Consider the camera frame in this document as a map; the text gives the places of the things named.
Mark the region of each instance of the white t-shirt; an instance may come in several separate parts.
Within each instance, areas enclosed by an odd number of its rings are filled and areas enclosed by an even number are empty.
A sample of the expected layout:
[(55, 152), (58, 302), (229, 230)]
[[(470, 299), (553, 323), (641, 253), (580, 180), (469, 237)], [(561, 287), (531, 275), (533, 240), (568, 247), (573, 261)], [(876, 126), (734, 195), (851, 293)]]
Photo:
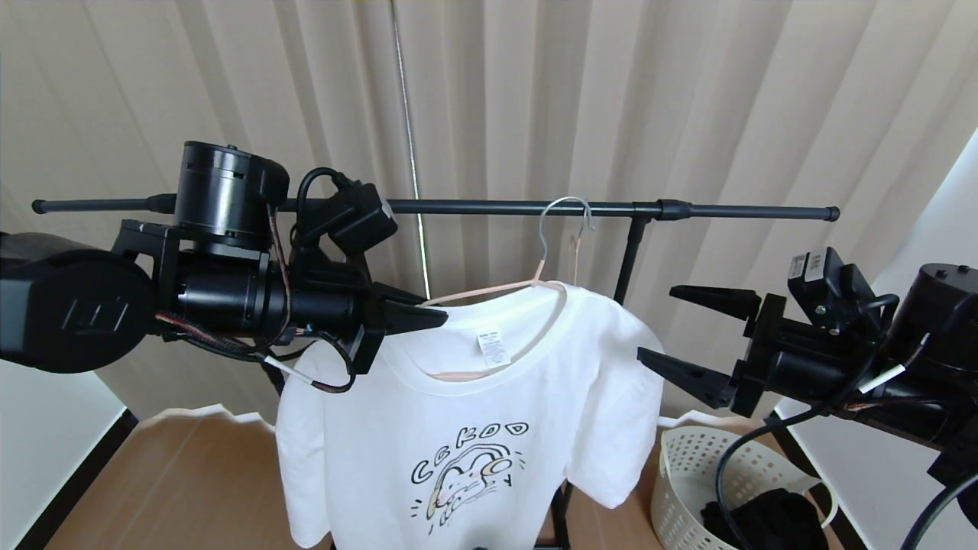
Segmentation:
[[(662, 348), (611, 299), (566, 289), (446, 307), (442, 327), (385, 338), (347, 393), (289, 379), (276, 439), (295, 542), (308, 548), (332, 531), (338, 550), (529, 549), (564, 479), (621, 504), (662, 398), (637, 350)], [(483, 337), (483, 353), (479, 335), (493, 331), (502, 345)], [(465, 379), (503, 354), (509, 366)], [(296, 368), (347, 381), (326, 343)], [(455, 376), (430, 376), (444, 373)]]

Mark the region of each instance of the curtain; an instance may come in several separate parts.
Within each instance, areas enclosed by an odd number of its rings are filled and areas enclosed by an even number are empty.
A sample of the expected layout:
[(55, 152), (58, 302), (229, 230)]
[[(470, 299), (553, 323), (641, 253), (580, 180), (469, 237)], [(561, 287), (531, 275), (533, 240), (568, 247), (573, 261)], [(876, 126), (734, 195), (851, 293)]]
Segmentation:
[[(175, 191), (189, 139), (277, 160), (293, 180), (330, 165), (389, 198), (840, 206), (832, 224), (647, 228), (626, 307), (668, 352), (727, 372), (739, 323), (671, 286), (785, 294), (787, 262), (821, 246), (872, 280), (978, 126), (967, 1), (0, 0), (0, 52), (8, 232), (110, 246), (118, 215), (37, 216), (30, 202)], [(398, 221), (368, 260), (421, 293), (417, 218)], [(568, 279), (578, 223), (547, 220), (547, 277)], [(525, 279), (540, 257), (536, 219), (422, 224), (436, 296)], [(610, 295), (627, 226), (586, 233), (579, 284)], [(185, 344), (147, 339), (99, 375), (140, 416), (223, 402), (274, 419), (256, 367)], [(693, 406), (670, 389), (667, 409)]]

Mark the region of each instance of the cartoon drawing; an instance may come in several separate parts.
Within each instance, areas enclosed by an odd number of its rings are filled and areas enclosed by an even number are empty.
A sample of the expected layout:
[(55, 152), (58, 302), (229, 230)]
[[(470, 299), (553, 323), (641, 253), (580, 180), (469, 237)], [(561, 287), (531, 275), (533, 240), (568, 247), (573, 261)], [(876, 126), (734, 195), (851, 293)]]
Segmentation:
[(496, 490), (493, 478), (512, 466), (510, 450), (498, 443), (479, 443), (445, 464), (428, 500), (430, 520), (443, 509), (438, 524), (443, 526), (463, 504)]

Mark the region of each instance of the hanger hook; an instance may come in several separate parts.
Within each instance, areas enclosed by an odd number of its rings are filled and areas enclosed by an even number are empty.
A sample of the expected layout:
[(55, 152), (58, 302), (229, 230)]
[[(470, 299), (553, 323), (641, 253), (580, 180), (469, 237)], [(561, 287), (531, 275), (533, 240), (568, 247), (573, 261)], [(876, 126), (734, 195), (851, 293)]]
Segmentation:
[(547, 205), (546, 208), (544, 208), (544, 211), (540, 212), (540, 228), (539, 228), (540, 242), (543, 243), (544, 246), (544, 255), (542, 258), (540, 258), (541, 261), (547, 261), (547, 252), (550, 249), (550, 247), (547, 246), (547, 238), (544, 237), (544, 218), (547, 217), (547, 212), (549, 212), (551, 208), (553, 208), (556, 205), (559, 205), (560, 203), (563, 203), (564, 201), (577, 201), (578, 203), (584, 206), (584, 218), (581, 220), (581, 228), (577, 231), (578, 240), (580, 240), (581, 235), (584, 235), (585, 227), (587, 227), (592, 231), (596, 230), (594, 218), (591, 215), (590, 203), (588, 203), (584, 199), (581, 199), (580, 197), (574, 197), (572, 195), (568, 195), (567, 197), (561, 197), (556, 201), (553, 201), (552, 203)]

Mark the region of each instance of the perforated basket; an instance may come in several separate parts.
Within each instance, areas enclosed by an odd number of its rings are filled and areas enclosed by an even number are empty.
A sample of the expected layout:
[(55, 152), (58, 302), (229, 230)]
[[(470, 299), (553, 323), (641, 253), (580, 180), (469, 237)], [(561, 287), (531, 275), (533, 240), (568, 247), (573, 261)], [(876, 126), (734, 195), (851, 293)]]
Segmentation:
[[(666, 550), (733, 550), (703, 526), (700, 511), (717, 499), (713, 481), (717, 462), (738, 435), (699, 426), (676, 428), (662, 435), (659, 475), (652, 493), (652, 525)], [(724, 494), (731, 508), (782, 487), (803, 493), (818, 483), (770, 448), (750, 442), (733, 456), (724, 472)], [(832, 507), (822, 522), (828, 526), (838, 501), (826, 485)]]

